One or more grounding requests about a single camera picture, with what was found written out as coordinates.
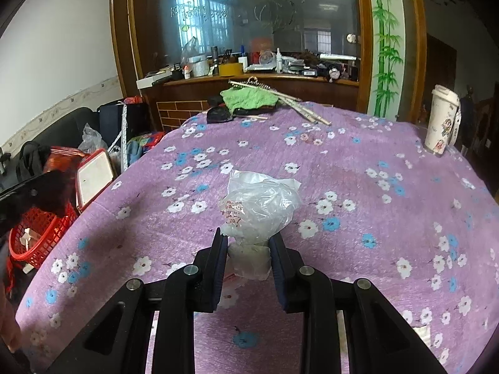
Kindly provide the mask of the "clear plastic bag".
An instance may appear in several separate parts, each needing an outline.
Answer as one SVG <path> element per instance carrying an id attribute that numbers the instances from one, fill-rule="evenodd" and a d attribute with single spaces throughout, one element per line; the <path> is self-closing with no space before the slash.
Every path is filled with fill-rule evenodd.
<path id="1" fill-rule="evenodd" d="M 85 124 L 82 132 L 82 142 L 78 146 L 78 150 L 87 155 L 92 155 L 100 149 L 107 149 L 106 142 L 102 139 L 101 134 L 93 129 L 89 123 Z"/>
<path id="2" fill-rule="evenodd" d="M 269 240 L 290 224 L 302 205 L 301 183 L 252 171 L 232 170 L 227 195 L 218 203 L 221 233 L 233 240 L 228 257 L 234 274 L 246 280 L 266 280 L 271 272 Z"/>

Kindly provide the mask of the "black backpack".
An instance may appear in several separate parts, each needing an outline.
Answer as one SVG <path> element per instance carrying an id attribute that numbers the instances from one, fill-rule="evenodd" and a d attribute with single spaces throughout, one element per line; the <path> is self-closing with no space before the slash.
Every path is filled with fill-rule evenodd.
<path id="1" fill-rule="evenodd" d="M 50 154 L 50 146 L 38 144 L 36 141 L 24 143 L 19 151 L 19 161 L 15 169 L 18 182 L 42 174 Z"/>

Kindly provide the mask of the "white red-rimmed tray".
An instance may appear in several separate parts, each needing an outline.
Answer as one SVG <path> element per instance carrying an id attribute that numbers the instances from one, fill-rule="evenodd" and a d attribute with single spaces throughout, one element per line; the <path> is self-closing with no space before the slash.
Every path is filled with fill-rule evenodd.
<path id="1" fill-rule="evenodd" d="M 100 148 L 86 157 L 75 178 L 77 209 L 83 212 L 113 182 L 115 175 L 107 150 Z"/>

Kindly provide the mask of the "red plastic mesh basket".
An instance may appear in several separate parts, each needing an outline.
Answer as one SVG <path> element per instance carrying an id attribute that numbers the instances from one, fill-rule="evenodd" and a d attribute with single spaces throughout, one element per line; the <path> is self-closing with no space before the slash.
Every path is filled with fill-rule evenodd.
<path id="1" fill-rule="evenodd" d="M 31 208 L 9 232 L 11 258 L 39 268 L 77 217 L 78 213 L 71 203 L 66 203 L 63 217 Z"/>

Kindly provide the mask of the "black leather sofa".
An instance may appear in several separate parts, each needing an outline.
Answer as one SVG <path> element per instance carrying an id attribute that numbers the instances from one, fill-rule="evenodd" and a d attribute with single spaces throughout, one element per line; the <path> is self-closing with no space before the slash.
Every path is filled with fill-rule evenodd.
<path id="1" fill-rule="evenodd" d="M 40 145 L 77 148 L 82 142 L 86 124 L 99 132 L 99 113 L 87 107 L 77 108 L 46 127 L 31 140 Z M 11 157 L 6 164 L 5 173 L 1 175 L 2 191 L 18 182 L 15 168 L 19 162 L 19 150 L 5 150 L 5 152 L 11 153 Z"/>

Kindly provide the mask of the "clear plastic bag on sofa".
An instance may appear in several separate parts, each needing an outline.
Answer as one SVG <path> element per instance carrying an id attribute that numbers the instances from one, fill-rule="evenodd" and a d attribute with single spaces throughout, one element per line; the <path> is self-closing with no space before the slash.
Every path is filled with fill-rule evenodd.
<path id="1" fill-rule="evenodd" d="M 78 146 L 78 150 L 87 155 L 92 155 L 100 149 L 107 149 L 106 142 L 102 139 L 101 134 L 93 129 L 89 123 L 85 124 L 82 132 L 82 142 Z"/>

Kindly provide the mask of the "dark blue shopping bag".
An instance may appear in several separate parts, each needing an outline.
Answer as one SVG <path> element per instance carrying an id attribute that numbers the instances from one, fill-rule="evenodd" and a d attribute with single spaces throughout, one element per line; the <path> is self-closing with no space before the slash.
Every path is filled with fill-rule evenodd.
<path id="1" fill-rule="evenodd" d="M 124 104 L 121 101 L 100 106 L 99 133 L 110 149 L 114 144 L 120 146 L 119 133 L 122 132 L 124 111 L 126 111 L 126 138 L 136 138 L 153 131 L 149 106 L 145 103 Z"/>

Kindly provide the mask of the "purple floral tablecloth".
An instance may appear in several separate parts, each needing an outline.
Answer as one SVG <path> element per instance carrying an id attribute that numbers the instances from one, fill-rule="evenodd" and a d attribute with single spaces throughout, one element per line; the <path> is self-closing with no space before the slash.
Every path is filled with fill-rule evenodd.
<path id="1" fill-rule="evenodd" d="M 16 318 L 34 372 L 55 361 L 127 280 L 164 280 L 231 242 L 221 300 L 197 313 L 198 373 L 295 373 L 301 322 L 283 312 L 268 239 L 350 283 L 370 280 L 450 373 L 468 371 L 498 325 L 498 207 L 455 149 L 338 108 L 261 121 L 187 120 L 76 219 Z"/>

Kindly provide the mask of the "wooden cabinet counter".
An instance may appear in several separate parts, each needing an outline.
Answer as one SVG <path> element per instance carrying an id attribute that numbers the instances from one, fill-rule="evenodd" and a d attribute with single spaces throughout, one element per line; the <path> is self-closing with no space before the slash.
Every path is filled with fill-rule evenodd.
<path id="1" fill-rule="evenodd" d="M 306 101 L 324 106 L 366 112 L 367 99 L 361 95 L 359 82 L 339 79 L 308 78 L 286 74 L 261 74 L 254 78 L 204 76 L 167 81 L 143 89 L 153 125 L 164 131 L 179 128 L 192 116 L 216 104 L 228 106 L 232 115 L 238 109 L 270 112 L 275 106 L 292 101 L 301 106 Z"/>

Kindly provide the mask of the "green cloth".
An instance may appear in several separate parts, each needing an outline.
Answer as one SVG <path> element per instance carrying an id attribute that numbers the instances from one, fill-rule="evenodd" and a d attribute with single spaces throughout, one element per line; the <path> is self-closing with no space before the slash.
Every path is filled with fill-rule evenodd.
<path id="1" fill-rule="evenodd" d="M 278 98 L 266 91 L 251 88 L 230 88 L 220 93 L 225 106 L 233 114 L 236 110 L 258 110 L 262 107 L 274 107 Z"/>

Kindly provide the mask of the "white cartoon tumbler cup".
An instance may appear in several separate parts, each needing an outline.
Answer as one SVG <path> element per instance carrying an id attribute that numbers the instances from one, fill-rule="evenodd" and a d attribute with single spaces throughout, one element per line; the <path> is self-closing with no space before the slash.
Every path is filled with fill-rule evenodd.
<path id="1" fill-rule="evenodd" d="M 430 118 L 424 147 L 435 156 L 442 156 L 448 145 L 454 145 L 462 119 L 458 95 L 436 84 L 431 92 Z"/>

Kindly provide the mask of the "bundle of wooden sticks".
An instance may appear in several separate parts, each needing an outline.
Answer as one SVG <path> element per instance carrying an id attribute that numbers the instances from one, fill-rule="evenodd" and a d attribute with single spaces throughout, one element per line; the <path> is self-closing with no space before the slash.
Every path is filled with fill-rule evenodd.
<path id="1" fill-rule="evenodd" d="M 267 93 L 276 96 L 285 105 L 290 106 L 292 109 L 301 114 L 305 119 L 309 120 L 310 122 L 321 122 L 327 126 L 332 125 L 330 121 L 328 121 L 324 117 L 320 116 L 319 114 L 313 112 L 312 110 L 302 105 L 301 101 L 296 97 L 280 93 L 277 90 L 274 90 L 270 87 L 263 87 L 261 84 L 251 84 L 249 82 L 237 82 L 233 80 L 228 80 L 228 83 L 230 83 L 231 86 L 237 86 L 240 88 L 251 88 L 260 91 L 266 91 Z"/>

